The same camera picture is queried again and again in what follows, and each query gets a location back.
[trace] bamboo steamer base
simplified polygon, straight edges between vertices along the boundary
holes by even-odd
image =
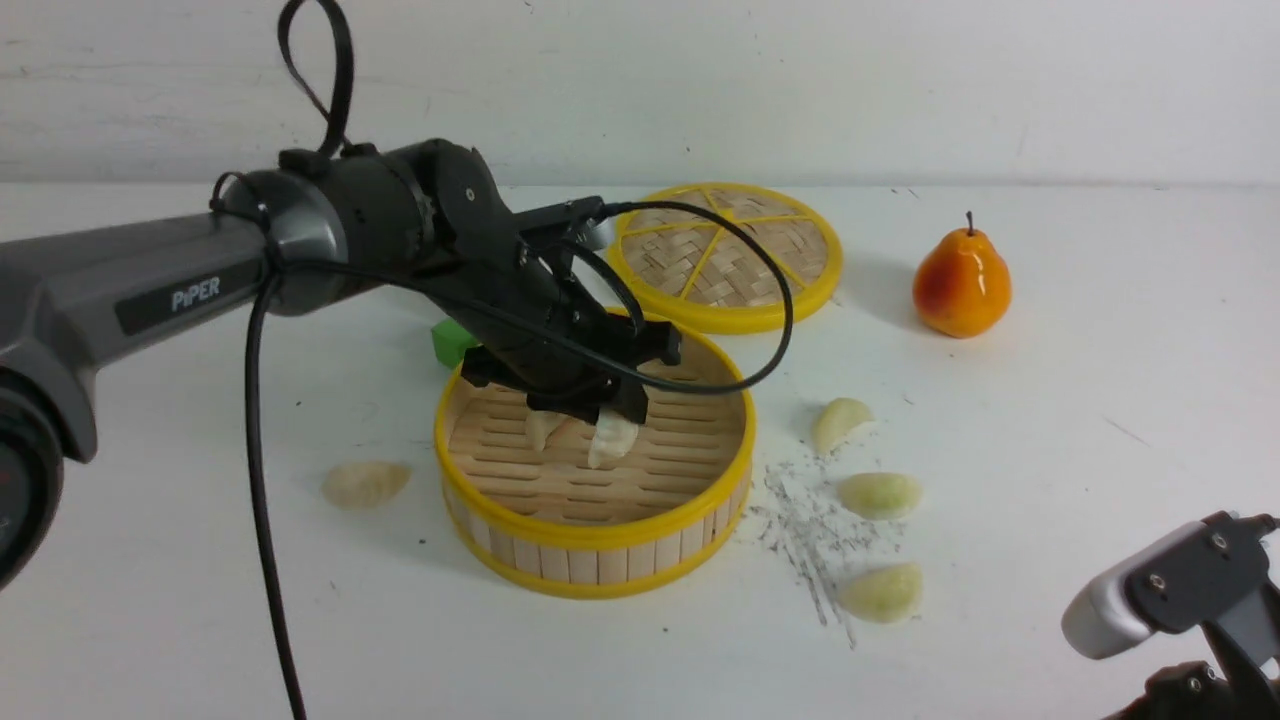
[[[645,373],[740,379],[710,341],[685,332],[684,361]],[[749,395],[648,389],[649,420],[627,456],[586,465],[594,428],[567,420],[543,452],[525,436],[524,395],[474,388],[454,373],[440,402],[436,456],[458,536],[485,565],[563,597],[621,597],[689,573],[732,532],[751,484]]]

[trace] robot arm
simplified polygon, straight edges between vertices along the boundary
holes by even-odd
[[[0,245],[0,588],[38,546],[61,461],[97,450],[93,377],[109,363],[253,300],[273,263],[339,263],[422,278],[481,343],[463,375],[527,393],[535,409],[594,423],[603,409],[643,423],[648,398],[618,377],[474,302],[635,368],[680,360],[667,323],[634,332],[576,281],[564,242],[599,245],[599,199],[513,214],[479,152],[434,140],[340,159],[303,150],[239,176],[219,211]],[[270,306],[302,315],[378,283],[289,272]],[[471,301],[472,307],[447,299]]]
[[[1222,669],[1166,667],[1120,720],[1280,720],[1280,689],[1260,669],[1280,659],[1280,591],[1262,538],[1270,515],[1188,523],[1102,573],[1062,616],[1071,647],[1102,660],[1161,633],[1199,626]]]

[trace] yellow rim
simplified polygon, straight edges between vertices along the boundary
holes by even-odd
[[[746,509],[746,501],[751,495],[751,479],[742,478],[746,483],[746,491],[742,495],[742,502],[739,503],[737,510],[730,516],[728,523],[724,525],[724,532],[722,532],[710,544],[701,548],[691,556],[689,560],[672,565],[666,570],[660,570],[649,575],[646,578],[639,578],[635,580],[627,580],[625,583],[612,583],[608,585],[584,585],[575,583],[566,583],[561,580],[548,580],[545,578],[539,578],[524,570],[517,570],[511,565],[499,562],[497,557],[489,551],[484,550],[466,532],[466,529],[458,523],[458,519],[453,516],[453,510],[448,509],[448,502],[444,503],[449,512],[449,520],[453,521],[453,530],[458,534],[458,539],[467,546],[471,555],[476,556],[476,560],[484,562],[490,570],[498,573],[503,578],[511,580],[512,583],[529,588],[543,594],[552,594],[557,597],[567,597],[572,600],[609,600],[613,597],[626,597],[628,594],[639,594],[643,592],[652,591],[678,580],[680,578],[692,573],[699,565],[707,562],[716,551],[721,548],[737,527],[737,521],[742,518],[742,511]]]
[[[739,192],[762,195],[764,197],[777,200],[778,202],[791,205],[799,211],[799,214],[795,215],[796,218],[804,218],[815,224],[818,231],[822,232],[822,236],[827,240],[827,266],[823,268],[822,274],[819,274],[818,279],[813,283],[809,283],[808,286],[797,283],[804,286],[804,288],[795,296],[796,322],[813,315],[819,307],[831,300],[832,293],[836,292],[836,287],[840,284],[840,273],[845,264],[840,240],[836,236],[836,231],[827,223],[826,219],[823,219],[822,215],[795,197],[782,195],[781,192],[776,192],[765,187],[756,187],[754,184],[710,182],[673,187],[650,195],[649,197],[645,197],[645,200],[663,200],[675,195],[700,191],[707,197],[707,202],[712,208],[716,208],[716,204],[710,200],[710,193],[708,192],[710,190],[736,190]],[[631,265],[627,264],[626,258],[622,255],[622,238],[628,234],[653,232],[658,228],[628,231],[627,225],[630,225],[634,215],[635,214],[631,213],[618,218],[618,240],[609,246],[605,252],[605,258],[608,259],[609,265],[617,270],[622,281],[631,288],[632,292],[635,292],[636,299],[645,307],[645,310],[652,310],[667,318],[678,320],[694,329],[713,334],[746,334],[774,331],[782,327],[783,313],[781,304],[765,305],[763,307],[713,307],[710,305],[701,305],[685,300],[685,293],[689,290],[687,287],[684,292],[681,292],[680,297],[676,297],[646,283],[639,274],[636,274],[635,270],[631,269]],[[740,220],[744,223],[758,223],[773,219],[783,218],[742,218]],[[703,252],[701,259],[709,256],[710,250],[712,247],[708,247],[707,251]],[[701,259],[699,259],[700,261],[695,268],[695,273],[701,270]],[[791,275],[790,268],[786,265],[782,265],[782,268],[787,270],[788,275]]]
[[[681,327],[678,323],[677,327],[685,334],[686,341],[692,340],[707,346],[716,355],[716,357],[724,364],[735,380],[742,379],[742,374],[739,372],[737,365],[730,360],[728,355],[726,355],[723,350],[708,340],[707,336]],[[480,491],[475,489],[470,482],[466,482],[466,474],[449,456],[449,438],[444,434],[447,424],[445,406],[449,396],[453,393],[454,386],[460,382],[460,379],[461,374],[458,369],[453,370],[453,375],[449,377],[449,382],[444,386],[444,395],[442,396],[440,406],[435,413],[435,457],[440,462],[444,482],[448,483],[449,487],[452,487],[458,497],[466,503],[467,510],[474,515],[479,515],[492,528],[502,530],[512,537],[538,544],[562,547],[564,550],[614,550],[620,547],[631,547],[634,544],[641,544],[667,537],[676,530],[689,527],[694,520],[701,520],[726,502],[733,495],[733,491],[737,488],[740,482],[750,483],[750,478],[746,477],[746,473],[751,465],[751,448],[755,446],[755,405],[751,402],[751,395],[749,392],[744,392],[742,406],[745,421],[742,428],[742,443],[733,455],[733,460],[730,461],[728,468],[724,469],[724,473],[721,474],[721,477],[712,483],[709,488],[703,491],[701,495],[690,500],[685,505],[681,505],[669,512],[654,515],[653,518],[646,518],[644,520],[636,520],[635,523],[622,523],[620,525],[605,527],[559,525],[556,523],[548,523],[547,520],[538,520],[535,518],[518,515],[489,500],[481,495]]]

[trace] white wall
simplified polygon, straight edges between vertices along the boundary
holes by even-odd
[[[314,145],[280,4],[0,0],[0,179],[211,179]],[[1276,0],[346,9],[352,136],[474,143],[508,183],[1280,182]]]

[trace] white table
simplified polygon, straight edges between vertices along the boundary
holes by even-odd
[[[200,211],[207,191],[0,186],[0,238]],[[1280,191],[791,192],[847,252],[837,302],[755,392],[756,459],[794,507],[756,482],[719,555],[628,600],[530,593],[453,537],[430,446],[445,379],[430,304],[384,290],[268,322],[268,489],[314,717],[1084,719],[1208,657],[1189,633],[1089,662],[1059,619],[1185,520],[1280,512]],[[916,325],[909,283],[965,210],[1015,300],[960,342]],[[287,716],[244,479],[246,316],[101,373],[101,452],[68,468],[49,539],[0,594],[0,716]],[[744,369],[774,341],[721,340]],[[818,462],[799,439],[838,395],[882,420]],[[343,514],[317,486],[352,459],[416,475],[389,507]],[[877,468],[927,486],[906,523],[835,509],[828,480]],[[925,569],[919,620],[872,626],[831,606],[824,583],[908,559]]]

